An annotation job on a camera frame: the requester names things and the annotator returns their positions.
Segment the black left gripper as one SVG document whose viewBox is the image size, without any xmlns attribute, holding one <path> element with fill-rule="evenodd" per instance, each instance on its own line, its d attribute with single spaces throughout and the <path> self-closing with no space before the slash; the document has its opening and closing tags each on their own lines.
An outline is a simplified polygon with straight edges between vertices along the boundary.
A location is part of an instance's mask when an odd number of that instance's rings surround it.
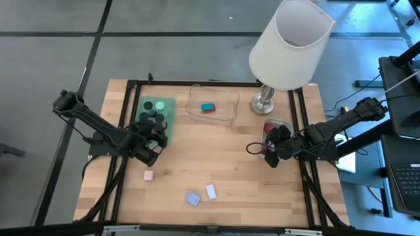
<svg viewBox="0 0 420 236">
<path fill-rule="evenodd" d="M 159 157 L 159 153 L 148 149 L 148 140 L 156 141 L 158 146 L 166 146 L 168 141 L 162 124 L 149 124 L 146 135 L 136 130 L 128 130 L 127 138 L 129 157 L 139 157 L 148 167 L 153 166 Z"/>
</svg>

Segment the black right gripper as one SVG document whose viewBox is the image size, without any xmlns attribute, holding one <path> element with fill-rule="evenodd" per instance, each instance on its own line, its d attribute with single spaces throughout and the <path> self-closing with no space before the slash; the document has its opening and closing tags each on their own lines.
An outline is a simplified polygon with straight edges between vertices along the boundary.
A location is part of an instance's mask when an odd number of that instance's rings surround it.
<svg viewBox="0 0 420 236">
<path fill-rule="evenodd" d="M 301 152 L 301 142 L 298 138 L 291 137 L 291 131 L 285 125 L 272 128 L 269 132 L 269 140 L 277 142 L 277 153 L 268 149 L 264 155 L 264 160 L 271 168 L 276 168 L 280 159 L 288 160 Z"/>
</svg>

